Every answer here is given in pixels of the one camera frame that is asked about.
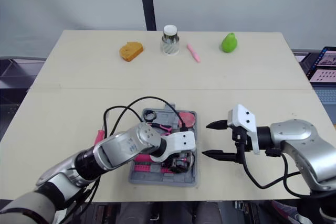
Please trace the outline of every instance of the laptop screen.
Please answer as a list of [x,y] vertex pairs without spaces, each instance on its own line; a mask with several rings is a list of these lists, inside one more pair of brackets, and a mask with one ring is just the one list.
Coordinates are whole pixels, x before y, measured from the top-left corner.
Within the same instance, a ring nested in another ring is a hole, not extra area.
[[324,47],[315,63],[307,73],[312,84],[335,86],[336,84],[336,47]]

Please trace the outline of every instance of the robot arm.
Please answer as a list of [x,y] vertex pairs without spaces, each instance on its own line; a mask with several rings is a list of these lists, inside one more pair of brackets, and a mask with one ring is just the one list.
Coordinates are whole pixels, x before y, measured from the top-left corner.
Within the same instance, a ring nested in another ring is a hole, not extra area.
[[329,221],[336,223],[336,148],[324,141],[311,123],[294,119],[274,123],[270,127],[257,127],[255,116],[239,104],[229,111],[228,120],[207,126],[217,130],[228,127],[232,129],[237,153],[209,150],[203,154],[220,161],[237,162],[245,168],[244,152],[259,154],[260,150],[266,150],[266,155],[272,157],[287,153],[294,159],[313,194],[329,192],[330,196],[321,201],[320,212],[325,219],[327,216]]
[[69,207],[83,196],[85,188],[102,174],[114,170],[140,153],[164,160],[172,153],[185,151],[173,145],[189,139],[195,150],[193,132],[160,136],[147,123],[107,137],[95,146],[76,153],[42,174],[34,191],[12,201],[0,211],[0,223],[52,223],[56,210]]

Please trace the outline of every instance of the green pear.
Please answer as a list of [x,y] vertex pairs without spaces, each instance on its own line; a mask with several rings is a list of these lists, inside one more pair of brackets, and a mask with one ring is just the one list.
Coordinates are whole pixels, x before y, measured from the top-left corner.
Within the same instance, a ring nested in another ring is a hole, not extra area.
[[224,52],[232,52],[237,47],[238,41],[234,33],[229,33],[222,42]]

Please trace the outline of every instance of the gray tray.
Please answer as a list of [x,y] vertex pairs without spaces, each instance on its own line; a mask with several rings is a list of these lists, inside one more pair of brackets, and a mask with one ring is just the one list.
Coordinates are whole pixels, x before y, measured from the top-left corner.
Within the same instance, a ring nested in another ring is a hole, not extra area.
[[[155,111],[156,119],[153,123],[160,123],[165,125],[171,125],[174,129],[178,129],[178,120],[174,111],[167,105],[164,109],[144,109],[142,111],[142,118],[144,112],[147,110]],[[197,114],[195,111],[184,111],[178,110],[178,112],[190,112],[195,115],[195,124],[190,131],[195,134],[195,141],[197,141]],[[161,164],[159,163],[148,163],[151,165],[151,172],[136,172],[134,171],[135,161],[132,161],[131,169],[129,173],[129,182],[133,184],[145,184],[145,185],[165,185],[165,186],[180,186],[180,187],[192,187],[197,184],[197,150],[194,151],[194,165],[186,173],[172,174],[172,173],[161,173]]]

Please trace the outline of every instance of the bread slice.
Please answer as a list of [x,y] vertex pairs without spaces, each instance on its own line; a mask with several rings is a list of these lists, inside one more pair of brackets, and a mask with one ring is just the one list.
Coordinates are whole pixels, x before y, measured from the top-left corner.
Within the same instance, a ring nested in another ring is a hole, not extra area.
[[143,51],[143,47],[139,42],[127,42],[127,44],[120,48],[119,53],[120,56],[125,61],[131,61],[136,56],[139,55]]

